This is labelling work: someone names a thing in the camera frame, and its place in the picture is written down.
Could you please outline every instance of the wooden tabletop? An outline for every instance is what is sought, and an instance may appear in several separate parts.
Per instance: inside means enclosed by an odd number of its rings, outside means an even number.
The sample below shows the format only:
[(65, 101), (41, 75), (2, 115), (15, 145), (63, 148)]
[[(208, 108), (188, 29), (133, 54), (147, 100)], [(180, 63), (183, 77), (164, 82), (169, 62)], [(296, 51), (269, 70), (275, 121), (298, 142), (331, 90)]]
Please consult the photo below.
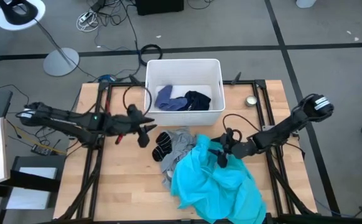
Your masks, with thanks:
[[(285, 92), (280, 80), (268, 80), (267, 90), (271, 101), (272, 112), (276, 123), (290, 115)], [(98, 84), (86, 83), (80, 92), (77, 112), (88, 110), (96, 100)], [(125, 88), (113, 88), (111, 112), (125, 114), (123, 107), (123, 92)], [(244, 104), (247, 96), (253, 95), (251, 85), (224, 86), (226, 109), (213, 126), (191, 127), (191, 133), (206, 134), (211, 138), (220, 136), (224, 132), (222, 118), (229, 113), (237, 113), (249, 119), (259, 127), (257, 109), (248, 108)], [(126, 95), (126, 103), (134, 103), (141, 110), (144, 103), (144, 91), (132, 88)], [(256, 130), (241, 118), (230, 116), (225, 120), (227, 126), (238, 129), (246, 136), (254, 134)], [(177, 209), (179, 200), (170, 196), (169, 191), (162, 185), (163, 176), (160, 164), (152, 158), (152, 150), (156, 147), (155, 139), (164, 129), (177, 127), (157, 127), (149, 133), (151, 142), (142, 149), (138, 146), (136, 135), (127, 135), (121, 144), (115, 145), (115, 137), (106, 138), (101, 166), (100, 184), (96, 201), (95, 221), (125, 221), (125, 220), (179, 220), (201, 219), (190, 207), (185, 210)], [(290, 138), (289, 143), (299, 145), (296, 138)], [(62, 215), (73, 202), (80, 190), (81, 180), (86, 160), (86, 149), (79, 149), (65, 162), (62, 182), (58, 193), (54, 218)], [(272, 196), (271, 181), (264, 154), (245, 157), (243, 161), (255, 178), (267, 205), (267, 212), (276, 216), (276, 209)], [(289, 178), (289, 184), (301, 201), (312, 211), (316, 212), (307, 172), (301, 152), (292, 147), (284, 146), (284, 162)], [(287, 210), (283, 190), (280, 190), (284, 211)], [(91, 190), (86, 196), (85, 217), (91, 197)]]

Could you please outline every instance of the blue cloth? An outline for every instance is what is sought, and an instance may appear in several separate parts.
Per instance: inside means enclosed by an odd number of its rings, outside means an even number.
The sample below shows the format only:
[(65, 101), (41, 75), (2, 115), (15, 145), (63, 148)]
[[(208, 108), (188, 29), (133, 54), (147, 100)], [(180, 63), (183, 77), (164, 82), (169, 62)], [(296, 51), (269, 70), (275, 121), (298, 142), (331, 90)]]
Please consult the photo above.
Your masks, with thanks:
[(157, 94), (155, 106), (164, 111), (177, 111), (183, 108), (188, 103), (188, 100), (185, 97), (170, 99), (172, 90), (172, 85), (163, 87)]
[(228, 155), (228, 165), (221, 168), (208, 149), (222, 146), (198, 135), (196, 147), (175, 167), (171, 194), (179, 196), (179, 208), (192, 205), (210, 223), (227, 218), (237, 224), (261, 224), (266, 205), (243, 161)]

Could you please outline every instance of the black sock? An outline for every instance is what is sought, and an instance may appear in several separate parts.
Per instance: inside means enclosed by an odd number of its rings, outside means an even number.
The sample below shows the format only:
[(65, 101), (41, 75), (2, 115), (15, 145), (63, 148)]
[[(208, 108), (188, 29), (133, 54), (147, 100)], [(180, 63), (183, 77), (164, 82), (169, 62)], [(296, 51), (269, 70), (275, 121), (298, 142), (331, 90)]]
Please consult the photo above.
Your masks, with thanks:
[(172, 151), (171, 139), (167, 133), (161, 133), (156, 139), (157, 147), (152, 151), (152, 157), (156, 162), (163, 160), (165, 155)]

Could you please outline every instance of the white lamp base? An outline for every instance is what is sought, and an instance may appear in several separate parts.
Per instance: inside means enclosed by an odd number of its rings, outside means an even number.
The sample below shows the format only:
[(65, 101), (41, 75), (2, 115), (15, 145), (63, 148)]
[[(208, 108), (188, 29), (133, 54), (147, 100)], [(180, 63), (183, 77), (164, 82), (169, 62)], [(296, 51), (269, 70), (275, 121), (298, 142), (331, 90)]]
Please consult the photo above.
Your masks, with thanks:
[(43, 69), (47, 74), (55, 77), (61, 77), (69, 74), (79, 64), (79, 54), (76, 50), (68, 47), (61, 49), (67, 56), (68, 60), (66, 61), (58, 50), (54, 50), (49, 53), (43, 63)]

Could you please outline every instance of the white box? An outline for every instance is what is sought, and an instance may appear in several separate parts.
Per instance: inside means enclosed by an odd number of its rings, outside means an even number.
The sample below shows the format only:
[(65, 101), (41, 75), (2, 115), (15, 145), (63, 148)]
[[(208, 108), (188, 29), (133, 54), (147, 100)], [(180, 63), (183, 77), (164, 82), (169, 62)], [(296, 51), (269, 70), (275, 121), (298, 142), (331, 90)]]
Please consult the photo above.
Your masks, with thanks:
[[(155, 106), (157, 93), (173, 85), (171, 98), (198, 91), (211, 98), (208, 111), (162, 111)], [(146, 115), (158, 126), (210, 126), (225, 109), (223, 78), (217, 59), (150, 60), (146, 70), (146, 88), (152, 94), (152, 106)], [(149, 95), (145, 92), (145, 110)]]

